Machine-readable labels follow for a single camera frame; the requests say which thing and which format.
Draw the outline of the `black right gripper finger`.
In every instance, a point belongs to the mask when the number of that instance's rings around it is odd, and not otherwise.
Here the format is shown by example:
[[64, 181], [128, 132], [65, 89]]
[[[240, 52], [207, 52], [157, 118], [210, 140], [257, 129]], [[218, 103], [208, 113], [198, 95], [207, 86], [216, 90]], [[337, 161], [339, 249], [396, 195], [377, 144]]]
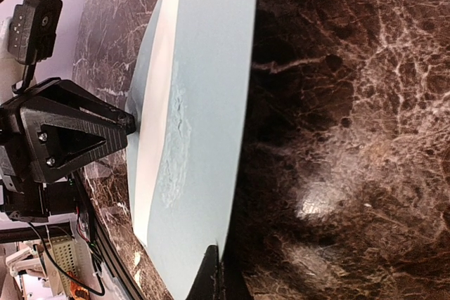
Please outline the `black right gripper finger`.
[[210, 245], [186, 298], [245, 300], [252, 295], [231, 252], [226, 250], [220, 258], [218, 246]]

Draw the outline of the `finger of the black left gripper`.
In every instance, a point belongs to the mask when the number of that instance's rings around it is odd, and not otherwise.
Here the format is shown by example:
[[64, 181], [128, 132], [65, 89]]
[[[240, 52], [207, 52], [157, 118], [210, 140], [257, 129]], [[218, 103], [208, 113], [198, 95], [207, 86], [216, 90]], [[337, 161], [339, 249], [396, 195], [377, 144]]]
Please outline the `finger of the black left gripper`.
[[82, 108], [87, 110], [118, 125], [125, 130], [127, 135], [134, 133], [136, 130], [136, 122], [131, 114], [101, 100], [71, 80], [61, 78], [46, 79], [26, 90], [18, 98], [20, 100], [29, 100], [34, 96], [47, 98], [74, 109], [80, 110]]

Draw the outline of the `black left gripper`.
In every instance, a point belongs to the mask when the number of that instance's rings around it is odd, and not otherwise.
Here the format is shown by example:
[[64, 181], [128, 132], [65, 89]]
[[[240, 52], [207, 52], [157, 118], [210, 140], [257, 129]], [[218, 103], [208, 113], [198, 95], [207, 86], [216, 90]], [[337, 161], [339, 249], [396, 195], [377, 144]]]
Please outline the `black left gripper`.
[[22, 130], [1, 108], [1, 212], [26, 223], [75, 213], [77, 186], [55, 181], [127, 146], [127, 113], [106, 111], [112, 120], [37, 96], [19, 109]]

